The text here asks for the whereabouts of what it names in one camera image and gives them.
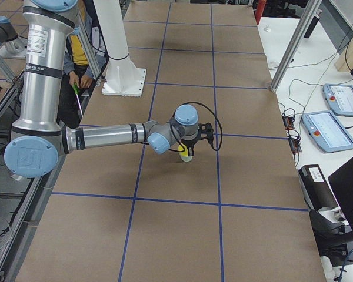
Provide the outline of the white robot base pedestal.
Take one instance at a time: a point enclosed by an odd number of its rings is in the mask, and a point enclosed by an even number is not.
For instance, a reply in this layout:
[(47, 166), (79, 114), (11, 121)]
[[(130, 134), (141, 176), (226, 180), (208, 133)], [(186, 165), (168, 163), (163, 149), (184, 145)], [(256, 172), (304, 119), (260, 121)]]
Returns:
[(131, 61), (119, 1), (94, 1), (109, 62), (102, 88), (104, 95), (140, 97), (146, 69)]

